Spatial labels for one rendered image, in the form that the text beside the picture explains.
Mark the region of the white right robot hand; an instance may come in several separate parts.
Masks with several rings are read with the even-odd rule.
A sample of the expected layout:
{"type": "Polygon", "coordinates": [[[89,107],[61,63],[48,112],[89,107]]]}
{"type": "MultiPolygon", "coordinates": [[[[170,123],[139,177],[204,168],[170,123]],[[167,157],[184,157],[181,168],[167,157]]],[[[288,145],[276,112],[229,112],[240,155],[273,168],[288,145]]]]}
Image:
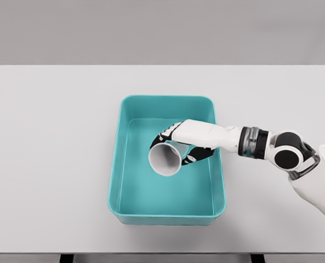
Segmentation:
{"type": "Polygon", "coordinates": [[[159,133],[150,147],[167,141],[175,141],[184,145],[194,145],[194,148],[181,161],[181,165],[206,159],[212,156],[218,147],[227,148],[231,146],[229,133],[225,128],[193,119],[174,123],[159,133]]]}

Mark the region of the teal plastic basket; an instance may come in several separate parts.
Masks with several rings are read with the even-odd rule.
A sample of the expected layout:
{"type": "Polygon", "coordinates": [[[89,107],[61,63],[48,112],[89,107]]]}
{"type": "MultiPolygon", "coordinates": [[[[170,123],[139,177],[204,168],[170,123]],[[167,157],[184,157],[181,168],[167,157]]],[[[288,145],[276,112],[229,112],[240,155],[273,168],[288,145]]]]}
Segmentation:
{"type": "Polygon", "coordinates": [[[108,193],[109,209],[127,225],[207,226],[226,207],[221,153],[161,176],[150,166],[154,138],[174,123],[216,123],[204,96],[130,95],[121,102],[108,193]]]}

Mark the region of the white paper cup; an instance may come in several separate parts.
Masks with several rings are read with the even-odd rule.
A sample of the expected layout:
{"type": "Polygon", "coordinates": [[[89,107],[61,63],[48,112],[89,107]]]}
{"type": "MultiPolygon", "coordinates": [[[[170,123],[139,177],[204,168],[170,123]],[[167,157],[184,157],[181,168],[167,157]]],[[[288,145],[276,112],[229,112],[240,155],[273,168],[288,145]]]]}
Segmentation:
{"type": "Polygon", "coordinates": [[[158,143],[149,151],[151,168],[162,176],[173,176],[179,172],[182,160],[187,156],[193,145],[176,141],[158,143]]]}

